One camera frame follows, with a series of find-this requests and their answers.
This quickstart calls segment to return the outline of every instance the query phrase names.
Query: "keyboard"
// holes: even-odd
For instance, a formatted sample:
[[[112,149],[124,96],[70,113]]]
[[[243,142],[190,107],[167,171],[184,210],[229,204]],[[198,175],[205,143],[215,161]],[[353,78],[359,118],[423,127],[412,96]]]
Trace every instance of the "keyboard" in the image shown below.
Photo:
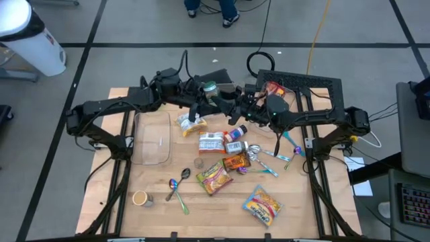
[[[430,228],[430,191],[414,189],[412,185],[398,184],[400,221]]]

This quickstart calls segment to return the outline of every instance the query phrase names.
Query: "spice bottle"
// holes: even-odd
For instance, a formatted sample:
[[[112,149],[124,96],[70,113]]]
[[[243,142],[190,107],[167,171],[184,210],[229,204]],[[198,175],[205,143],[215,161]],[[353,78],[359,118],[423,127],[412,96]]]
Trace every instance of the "spice bottle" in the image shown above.
[[[226,141],[226,143],[233,142],[238,138],[242,137],[247,132],[247,127],[245,127],[245,125],[240,125],[238,128],[235,128],[234,130],[231,130],[228,134],[224,135],[224,140]]]

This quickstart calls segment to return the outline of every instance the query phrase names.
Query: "sneaker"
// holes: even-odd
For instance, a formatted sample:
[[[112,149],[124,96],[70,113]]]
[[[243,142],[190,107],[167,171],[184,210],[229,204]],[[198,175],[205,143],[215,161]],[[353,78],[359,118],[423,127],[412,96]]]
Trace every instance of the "sneaker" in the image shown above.
[[[188,10],[188,17],[195,18],[196,17],[196,11],[195,10]]]
[[[240,17],[239,12],[237,12],[236,17],[230,18],[230,19],[224,19],[224,21],[222,22],[222,27],[224,28],[231,27],[233,23],[235,23],[239,19],[239,17]]]

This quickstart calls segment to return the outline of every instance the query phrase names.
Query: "small cup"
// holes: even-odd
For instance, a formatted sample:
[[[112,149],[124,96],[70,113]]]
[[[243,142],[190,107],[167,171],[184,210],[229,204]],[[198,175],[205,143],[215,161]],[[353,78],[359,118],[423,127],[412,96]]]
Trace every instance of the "small cup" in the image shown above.
[[[145,191],[137,191],[133,194],[133,204],[150,207],[154,204],[154,197]]]

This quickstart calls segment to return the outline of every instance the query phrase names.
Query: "label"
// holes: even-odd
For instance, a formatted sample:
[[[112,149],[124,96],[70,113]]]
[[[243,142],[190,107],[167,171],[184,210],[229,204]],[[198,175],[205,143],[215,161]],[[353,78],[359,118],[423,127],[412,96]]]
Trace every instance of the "label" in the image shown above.
[[[234,143],[229,143],[226,145],[226,151],[227,153],[231,154],[231,153],[236,153],[236,152],[241,152],[243,149],[242,147],[242,142],[234,142]]]

